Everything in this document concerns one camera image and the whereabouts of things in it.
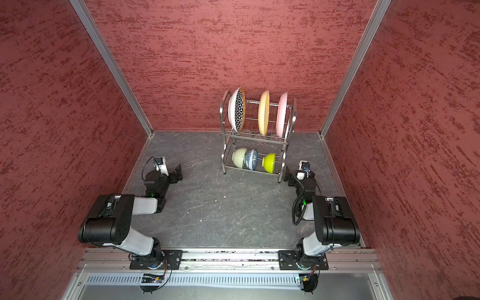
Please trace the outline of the steel two-tier dish rack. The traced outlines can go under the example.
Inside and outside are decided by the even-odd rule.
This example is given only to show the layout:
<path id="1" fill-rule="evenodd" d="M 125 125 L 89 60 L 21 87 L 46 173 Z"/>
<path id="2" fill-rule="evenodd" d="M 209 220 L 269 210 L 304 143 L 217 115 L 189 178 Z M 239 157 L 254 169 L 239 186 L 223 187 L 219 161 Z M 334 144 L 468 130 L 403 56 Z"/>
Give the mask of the steel two-tier dish rack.
<path id="1" fill-rule="evenodd" d="M 235 132 L 228 118 L 228 106 L 231 95 L 234 93 L 226 91 L 222 97 L 219 116 L 221 121 L 221 134 L 223 135 L 222 149 L 222 172 L 226 174 L 228 168 L 242 171 L 248 170 L 244 164 L 242 169 L 235 167 L 232 162 L 232 155 L 239 148 L 247 148 L 247 150 L 257 149 L 257 168 L 254 173 L 262 173 L 278 177 L 278 181 L 282 182 L 285 175 L 285 159 L 290 143 L 290 138 L 294 132 L 295 122 L 297 118 L 297 101 L 295 98 L 287 97 L 286 120 L 284 123 L 283 138 L 276 135 L 276 118 L 278 112 L 278 103 L 269 101 L 269 124 L 267 135 L 262 136 L 258 126 L 258 108 L 259 101 L 246 99 L 245 120 L 241 132 Z M 263 158 L 270 154 L 276 154 L 275 173 L 269 174 L 262 167 Z"/>

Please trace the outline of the pink bear plate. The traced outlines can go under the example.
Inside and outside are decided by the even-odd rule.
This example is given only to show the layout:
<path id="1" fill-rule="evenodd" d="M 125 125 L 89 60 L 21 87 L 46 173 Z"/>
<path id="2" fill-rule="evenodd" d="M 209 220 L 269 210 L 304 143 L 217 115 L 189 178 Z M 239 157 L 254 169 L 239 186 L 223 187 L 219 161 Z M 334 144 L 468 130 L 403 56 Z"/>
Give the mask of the pink bear plate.
<path id="1" fill-rule="evenodd" d="M 288 103 L 288 93 L 284 92 L 279 99 L 277 118 L 276 118 L 276 135 L 279 138 L 283 138 L 283 130 L 286 120 L 286 110 Z"/>

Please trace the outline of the yellow bear plate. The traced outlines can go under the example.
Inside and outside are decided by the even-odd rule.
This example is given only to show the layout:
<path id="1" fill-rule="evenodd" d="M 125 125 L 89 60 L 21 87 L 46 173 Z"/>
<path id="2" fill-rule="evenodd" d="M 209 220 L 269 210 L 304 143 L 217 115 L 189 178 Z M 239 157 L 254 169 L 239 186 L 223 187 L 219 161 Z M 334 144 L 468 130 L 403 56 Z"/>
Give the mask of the yellow bear plate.
<path id="1" fill-rule="evenodd" d="M 262 136 L 267 135 L 270 116 L 270 92 L 267 90 L 262 93 L 258 107 L 258 126 Z"/>

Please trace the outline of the white patterned deep plate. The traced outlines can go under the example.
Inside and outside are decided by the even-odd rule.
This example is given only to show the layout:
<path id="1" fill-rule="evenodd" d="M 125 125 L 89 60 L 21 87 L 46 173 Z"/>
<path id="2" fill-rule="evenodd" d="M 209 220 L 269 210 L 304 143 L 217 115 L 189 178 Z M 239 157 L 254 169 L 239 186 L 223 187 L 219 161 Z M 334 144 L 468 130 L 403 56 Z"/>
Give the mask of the white patterned deep plate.
<path id="1" fill-rule="evenodd" d="M 243 130 L 245 122 L 245 106 L 246 97 L 245 90 L 242 87 L 237 88 L 229 99 L 228 106 L 228 118 L 232 126 L 232 129 L 236 133 L 240 133 Z"/>

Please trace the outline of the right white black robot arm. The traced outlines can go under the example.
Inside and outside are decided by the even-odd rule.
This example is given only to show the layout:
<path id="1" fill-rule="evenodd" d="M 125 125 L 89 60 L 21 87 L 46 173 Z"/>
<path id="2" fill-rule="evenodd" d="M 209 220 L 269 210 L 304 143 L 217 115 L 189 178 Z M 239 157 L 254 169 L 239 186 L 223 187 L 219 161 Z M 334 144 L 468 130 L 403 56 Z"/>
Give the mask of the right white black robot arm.
<path id="1" fill-rule="evenodd" d="M 291 208 L 294 226 L 312 221 L 314 232 L 302 237 L 291 259 L 299 270 L 327 270 L 325 254 L 339 247 L 360 242 L 360 229 L 345 197 L 319 194 L 315 175 L 309 169 L 286 171 L 284 181 L 295 187 L 296 199 Z"/>

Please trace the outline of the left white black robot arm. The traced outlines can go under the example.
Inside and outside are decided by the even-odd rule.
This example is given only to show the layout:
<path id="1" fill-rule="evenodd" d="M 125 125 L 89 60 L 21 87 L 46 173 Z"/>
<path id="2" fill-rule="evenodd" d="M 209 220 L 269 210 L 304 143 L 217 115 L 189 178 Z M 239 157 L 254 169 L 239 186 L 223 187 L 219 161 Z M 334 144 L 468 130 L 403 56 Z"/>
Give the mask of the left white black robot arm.
<path id="1" fill-rule="evenodd" d="M 136 215 L 162 213 L 168 188 L 182 179 L 180 164 L 174 172 L 167 172 L 160 167 L 147 173 L 143 179 L 146 188 L 144 196 L 115 193 L 98 196 L 80 226 L 78 241 L 129 253 L 132 270 L 165 268 L 168 259 L 159 240 L 133 229 L 131 220 Z"/>

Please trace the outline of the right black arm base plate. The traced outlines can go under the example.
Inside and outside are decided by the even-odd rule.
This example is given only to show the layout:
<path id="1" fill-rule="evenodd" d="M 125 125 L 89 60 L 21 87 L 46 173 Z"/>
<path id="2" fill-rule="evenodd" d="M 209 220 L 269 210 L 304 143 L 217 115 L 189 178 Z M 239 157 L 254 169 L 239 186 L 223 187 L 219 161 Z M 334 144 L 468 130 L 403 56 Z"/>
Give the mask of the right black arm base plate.
<path id="1" fill-rule="evenodd" d="M 293 250 L 278 251 L 279 268 L 282 271 L 299 270 L 299 271 L 313 271 L 329 270 L 328 260 L 325 254 L 320 256 L 306 256 L 300 255 Z"/>

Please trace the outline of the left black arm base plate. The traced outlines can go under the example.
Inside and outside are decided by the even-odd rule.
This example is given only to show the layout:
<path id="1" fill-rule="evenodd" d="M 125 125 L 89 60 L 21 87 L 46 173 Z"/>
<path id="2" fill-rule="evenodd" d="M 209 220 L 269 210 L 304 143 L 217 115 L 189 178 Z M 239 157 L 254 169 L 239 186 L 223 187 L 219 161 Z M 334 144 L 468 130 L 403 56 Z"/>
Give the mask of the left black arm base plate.
<path id="1" fill-rule="evenodd" d="M 147 256 L 132 255 L 130 270 L 178 270 L 184 251 L 180 249 L 161 250 L 159 254 Z"/>

